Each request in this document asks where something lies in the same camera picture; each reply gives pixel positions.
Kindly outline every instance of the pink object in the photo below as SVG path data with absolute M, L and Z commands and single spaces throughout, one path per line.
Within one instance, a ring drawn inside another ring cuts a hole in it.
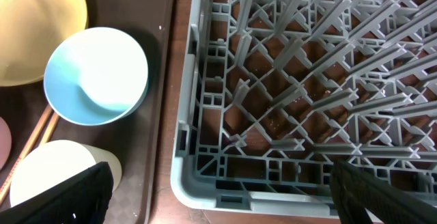
M 6 163 L 11 151 L 11 131 L 5 120 L 0 117 L 0 169 Z

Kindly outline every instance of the chopstick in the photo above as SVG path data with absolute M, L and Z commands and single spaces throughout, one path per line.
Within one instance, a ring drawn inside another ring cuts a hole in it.
M 50 117 L 50 114 L 53 113 L 52 108 L 50 105 L 47 105 L 44 112 L 42 113 L 40 119 L 38 120 L 38 123 L 36 124 L 35 128 L 33 129 L 32 133 L 30 134 L 29 139 L 27 140 L 23 150 L 20 153 L 20 156 L 15 161 L 14 166 L 11 169 L 11 172 L 9 172 L 8 177 L 6 178 L 6 181 L 3 183 L 3 185 L 0 188 L 0 205 L 5 201 L 6 196 L 9 193 L 11 182 L 12 182 L 12 176 L 14 175 L 14 171 L 18 164 L 32 151 L 33 146 L 35 145 L 36 141 L 38 140 L 38 137 L 40 136 L 41 132 L 44 130 L 44 127 L 47 123 L 47 120 Z M 38 146 L 44 145 L 47 143 L 47 141 L 50 139 L 51 135 L 53 134 L 53 131 L 55 130 L 57 121 L 59 120 L 59 116 L 56 113 L 53 113 L 50 122 L 48 123 L 47 129 L 45 130 L 44 134 L 42 135 L 41 142 Z

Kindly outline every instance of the wooden surface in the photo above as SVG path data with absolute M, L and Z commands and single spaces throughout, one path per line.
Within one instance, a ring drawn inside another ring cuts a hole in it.
M 170 52 L 163 98 L 164 103 L 160 125 L 160 139 L 158 142 L 159 147 L 158 161 L 156 164 L 156 181 L 154 185 L 154 203 L 152 205 L 153 210 L 150 223 L 339 223 L 338 220 L 331 219 L 194 210 L 184 206 L 176 199 L 170 187 L 170 168 L 190 7 L 191 0 L 174 1 L 172 21 L 173 29 L 170 36 Z

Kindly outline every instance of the gray dish rack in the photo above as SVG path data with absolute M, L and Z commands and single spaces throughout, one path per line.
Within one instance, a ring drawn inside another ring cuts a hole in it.
M 193 0 L 189 23 L 183 204 L 338 218 L 341 159 L 437 205 L 437 0 Z

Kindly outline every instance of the light blue cup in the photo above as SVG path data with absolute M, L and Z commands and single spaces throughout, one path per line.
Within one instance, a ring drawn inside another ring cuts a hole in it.
M 74 124 L 107 124 L 131 114 L 147 91 L 147 59 L 130 35 L 97 27 L 60 44 L 47 63 L 48 103 Z

